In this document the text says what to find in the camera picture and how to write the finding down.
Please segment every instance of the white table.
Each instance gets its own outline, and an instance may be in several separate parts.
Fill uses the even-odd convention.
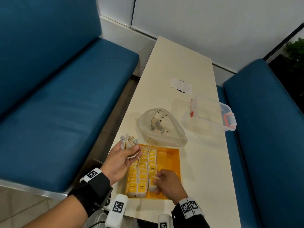
[[[170,88],[171,78],[192,84],[195,95],[218,101],[211,59],[159,37],[112,146],[126,133],[144,143],[136,119],[149,109],[165,108],[180,122],[192,96]],[[188,130],[185,134],[180,173],[186,192],[199,203],[210,227],[241,227],[225,137],[215,143]],[[124,193],[125,183],[126,177],[114,184],[112,196]],[[173,208],[170,200],[129,199],[125,215],[158,222],[159,214],[171,214]]]

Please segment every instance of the blue seat cushion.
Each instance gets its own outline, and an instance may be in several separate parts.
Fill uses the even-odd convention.
[[[219,101],[228,105],[224,88],[216,86]],[[250,188],[248,187],[248,178],[240,147],[238,144],[235,131],[226,131],[226,142],[230,159],[231,172],[234,183],[235,195],[239,209],[240,221],[242,227],[256,228],[259,227],[256,219],[256,209],[253,203]]]
[[[0,178],[65,191],[138,59],[100,38],[83,51],[0,124]]]
[[[0,0],[0,115],[100,34],[95,0]]]
[[[263,227],[304,227],[304,115],[256,60],[224,83]]]

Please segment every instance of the paper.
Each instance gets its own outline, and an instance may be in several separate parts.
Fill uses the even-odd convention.
[[[177,89],[182,93],[192,95],[192,85],[176,78],[171,79],[171,88]]]

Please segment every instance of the clear plastic container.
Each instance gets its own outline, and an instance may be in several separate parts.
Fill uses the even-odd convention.
[[[184,121],[187,129],[200,134],[210,132],[211,129],[234,131],[237,128],[229,106],[201,95],[191,99],[190,116],[186,116]]]

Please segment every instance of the cable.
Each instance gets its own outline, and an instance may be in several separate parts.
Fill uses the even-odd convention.
[[[95,224],[91,225],[89,228],[92,228],[92,227],[94,227],[94,226],[96,226],[96,225],[98,225],[100,223],[105,223],[105,220],[102,220],[100,222],[96,222]]]

